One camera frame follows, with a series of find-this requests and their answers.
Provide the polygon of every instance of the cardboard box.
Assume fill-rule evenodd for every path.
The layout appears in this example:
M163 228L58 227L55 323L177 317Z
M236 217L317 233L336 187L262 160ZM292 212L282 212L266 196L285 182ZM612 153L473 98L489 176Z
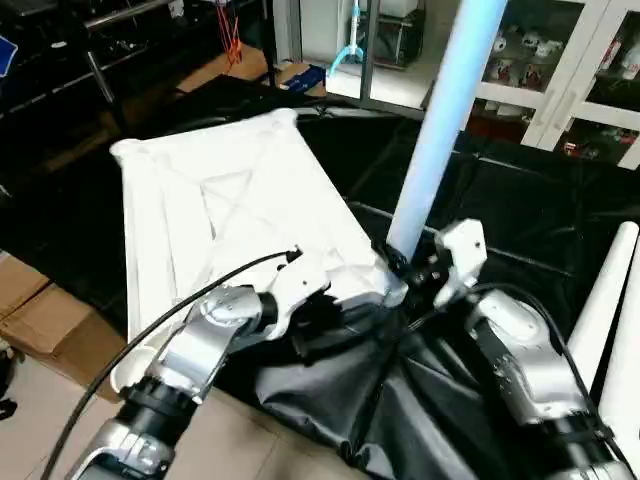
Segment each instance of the cardboard box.
M176 88L184 93L189 93L213 80L218 75L228 75L242 80L253 81L267 73L267 61L261 50L245 44L242 44L240 48L242 53L242 61L240 63L231 65L227 54L222 53L191 73Z
M125 345L95 309L57 285L46 287L0 320L0 337L83 386ZM108 380L99 395L118 400Z
M43 290L50 280L6 252L0 253L0 319Z

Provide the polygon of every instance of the black cable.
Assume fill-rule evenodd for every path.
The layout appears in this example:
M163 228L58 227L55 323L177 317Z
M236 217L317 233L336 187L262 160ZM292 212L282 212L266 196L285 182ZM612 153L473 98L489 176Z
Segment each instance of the black cable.
M56 462L58 461L58 457L60 456L60 453L62 452L62 449L64 448L64 445L67 442L67 439L69 438L69 434L71 433L71 430L73 429L73 427L77 423L78 419L80 418L80 415L82 414L82 411L84 410L84 408L89 403L89 400L91 399L93 394L96 393L96 391L98 390L100 385L102 385L102 382L109 376L109 374L111 373L111 370L113 370L116 367L116 365L118 365L118 363L120 363L122 361L122 359L129 354L129 352L131 352L131 350L133 350L135 347L137 347L140 344L140 342L142 342L156 328L158 328L160 325L162 325L164 322L166 322L169 318L171 318L177 312L182 310L184 307L186 307L187 305L193 303L198 298L202 297L203 295L206 295L211 290L213 290L216 287L219 287L224 282L230 280L231 278L235 277L236 275L244 272L245 270L248 270L249 268L251 268L251 267L253 267L255 265L258 265L259 263L263 263L263 262L266 262L268 260L271 260L271 259L274 259L274 258L278 258L278 257L282 257L282 256L297 255L297 254L299 254L299 252L288 252L288 251L285 251L285 252L272 253L271 255L265 255L264 257L260 257L260 258L257 258L255 260L252 260L251 262L249 262L249 263L247 263L247 264L245 264L245 265L243 265L243 266L241 266L239 268L236 268L232 272L229 272L226 275L220 277L216 281L214 281L214 282L210 283L209 285L207 285L206 287L198 290L194 294L189 295L187 298L182 300L180 303L177 303L175 306L170 308L167 312L162 314L156 321L154 321L151 325L149 325L147 328L145 328L142 332L140 332L133 340L131 340L131 342L126 347L124 347L120 351L120 353L118 353L107 364L106 367L104 367L102 369L102 371L91 382L89 387L87 387L87 391L84 393L84 395L82 396L82 398L80 399L80 401L78 402L76 407L74 408L73 412L71 412L71 415L69 416L69 419L67 420L66 425L62 429L62 432L60 433L60 436L58 437L58 440L56 441L56 444L53 447L53 450L51 451L51 455L49 456L49 461L47 462L47 465L46 465L46 467L44 469L44 472L42 473L42 476L40 477L40 480L48 480L49 477L51 476L51 473L53 472L53 469L54 469L54 467L56 465Z
M531 307L533 307L542 316L545 323L549 326L549 329L552 331L554 337L556 337L556 340L560 345L560 349L562 350L562 354L567 359L567 363L569 364L571 373L573 373L573 376L575 377L575 380L576 380L576 384L578 385L578 390L580 390L580 394L582 395L582 397L584 397L587 410L596 420L598 429L600 430L599 433L602 435L602 437L604 438L604 440L606 441L607 445L609 446L611 451L614 453L614 455L618 457L618 459L622 463L625 464L625 466L629 469L629 472L631 473L631 475L633 475L634 478L637 478L633 470L631 469L631 464L629 463L624 453L622 453L622 450L616 443L613 432L604 423L604 421L602 420L602 417L600 417L600 413L598 412L598 407L596 407L595 403L591 399L589 390L587 389L587 386L585 385L584 380L582 380L582 376L578 371L578 367L576 366L576 363L573 359L573 355L571 355L571 352L569 351L569 347L567 347L567 344L564 341L562 334L560 333L560 329L558 328L558 325L556 324L556 322L553 320L553 317L549 313L549 310L547 310L545 306L542 304L542 302L538 300L538 298L535 297L532 293L526 291L523 288L518 287L517 285L513 285L510 283L490 282L490 283L478 284L478 285L475 285L474 287L471 287L467 292L467 294L472 295L474 293L480 293L487 290L503 290L505 293L511 292L516 297L520 297L519 300L522 300L530 304Z

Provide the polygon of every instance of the white bottle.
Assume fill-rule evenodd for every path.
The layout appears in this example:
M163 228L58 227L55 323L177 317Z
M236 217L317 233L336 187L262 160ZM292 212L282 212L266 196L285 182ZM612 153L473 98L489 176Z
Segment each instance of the white bottle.
M622 66L622 78L633 80L640 70L640 38L636 38L636 43L631 47L620 63Z

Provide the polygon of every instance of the blue tube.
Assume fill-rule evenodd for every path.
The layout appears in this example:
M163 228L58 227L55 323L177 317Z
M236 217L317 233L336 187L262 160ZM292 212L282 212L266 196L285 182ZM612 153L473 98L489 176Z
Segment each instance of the blue tube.
M387 243L411 260L507 0L462 0L393 215Z

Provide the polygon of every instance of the red wire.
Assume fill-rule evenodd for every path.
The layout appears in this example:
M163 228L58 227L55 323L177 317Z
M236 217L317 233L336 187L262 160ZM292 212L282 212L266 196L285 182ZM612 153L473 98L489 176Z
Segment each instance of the red wire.
M220 41L229 60L229 69L226 73L229 73L234 64L242 61L242 45L238 35L238 17L234 17L232 29L229 17L227 16L227 8L221 3L216 4L216 16L218 19Z

